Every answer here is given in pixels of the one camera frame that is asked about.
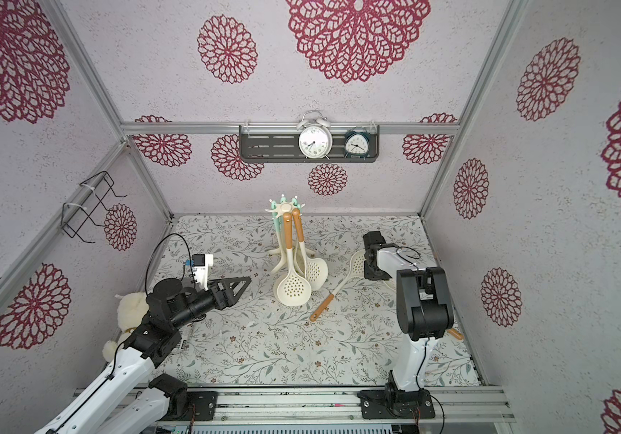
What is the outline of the dark green alarm clock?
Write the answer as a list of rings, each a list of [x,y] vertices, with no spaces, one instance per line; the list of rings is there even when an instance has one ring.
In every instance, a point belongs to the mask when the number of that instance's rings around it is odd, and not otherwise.
[[[346,158],[366,158],[370,154],[370,136],[364,128],[354,128],[344,136]]]

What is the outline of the cream skimmer edge-on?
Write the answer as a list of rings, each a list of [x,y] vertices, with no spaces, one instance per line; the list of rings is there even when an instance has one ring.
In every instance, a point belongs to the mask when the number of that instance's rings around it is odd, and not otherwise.
[[[312,286],[303,278],[294,267],[294,240],[292,239],[292,214],[283,215],[283,229],[285,236],[285,252],[288,263],[287,274],[279,280],[274,296],[287,307],[299,307],[306,304],[312,294]]]

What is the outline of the metal base rail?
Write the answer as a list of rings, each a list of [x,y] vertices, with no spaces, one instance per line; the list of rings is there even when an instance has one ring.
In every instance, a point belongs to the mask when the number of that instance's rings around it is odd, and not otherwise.
[[[378,387],[187,387],[162,378],[99,403],[84,390],[69,407],[62,433],[138,433],[150,426],[387,424],[442,427],[516,421],[503,390],[493,386],[431,388],[402,392]]]

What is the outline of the white teddy bear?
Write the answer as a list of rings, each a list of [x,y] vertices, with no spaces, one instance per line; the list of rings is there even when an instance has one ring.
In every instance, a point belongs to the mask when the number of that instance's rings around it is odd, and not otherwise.
[[[118,345],[124,343],[131,336],[131,333],[139,327],[142,318],[149,309],[146,301],[147,295],[143,292],[130,293],[124,296],[116,295],[115,297],[120,300],[117,307],[117,321],[121,334],[117,340],[107,341],[104,344],[102,355],[108,363],[113,360]]]

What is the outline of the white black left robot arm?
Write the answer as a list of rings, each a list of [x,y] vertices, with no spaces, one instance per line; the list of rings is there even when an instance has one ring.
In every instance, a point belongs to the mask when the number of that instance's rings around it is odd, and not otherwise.
[[[189,405],[186,383],[161,374],[117,414],[113,411],[149,377],[182,340],[180,329],[212,310],[234,307],[249,277],[211,280],[207,289],[185,287],[177,278],[158,282],[146,297],[139,327],[118,345],[113,361],[40,433],[140,433],[163,417],[179,418]]]

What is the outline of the cream utensil rack stand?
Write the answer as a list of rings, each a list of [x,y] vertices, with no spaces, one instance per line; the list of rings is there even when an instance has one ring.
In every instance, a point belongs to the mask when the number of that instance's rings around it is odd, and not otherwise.
[[[270,208],[266,209],[267,213],[270,213],[272,216],[274,224],[274,234],[278,244],[277,248],[267,251],[269,256],[279,257],[279,262],[276,266],[272,268],[273,274],[281,271],[282,268],[287,264],[286,236],[283,229],[283,215],[285,213],[291,213],[295,209],[298,209],[299,211],[303,209],[303,204],[299,203],[298,197],[295,196],[292,197],[292,199],[288,200],[284,195],[281,196],[281,199],[278,202],[270,200]]]

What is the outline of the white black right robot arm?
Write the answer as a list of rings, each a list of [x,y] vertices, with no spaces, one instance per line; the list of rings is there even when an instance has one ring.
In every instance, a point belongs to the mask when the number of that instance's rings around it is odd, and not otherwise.
[[[395,283],[395,315],[404,337],[388,383],[415,392],[438,341],[453,327],[451,294],[444,269],[414,247],[389,243],[380,231],[363,235],[364,277]]]

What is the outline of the grey wall shelf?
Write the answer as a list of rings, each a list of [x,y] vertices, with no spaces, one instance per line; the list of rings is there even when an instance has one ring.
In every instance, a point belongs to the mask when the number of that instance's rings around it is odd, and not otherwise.
[[[374,163],[380,150],[379,128],[366,130],[370,136],[370,154],[366,158],[346,158],[344,153],[344,136],[352,130],[333,133],[333,146],[329,156],[323,159],[306,158],[298,146],[299,132],[293,134],[252,134],[239,129],[239,155],[246,163]]]

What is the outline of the white alarm clock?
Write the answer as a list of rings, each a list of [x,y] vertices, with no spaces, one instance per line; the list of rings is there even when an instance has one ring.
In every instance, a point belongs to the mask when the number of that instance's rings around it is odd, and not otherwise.
[[[333,146],[330,121],[319,110],[307,110],[297,124],[298,146],[309,159],[323,159],[329,156]]]

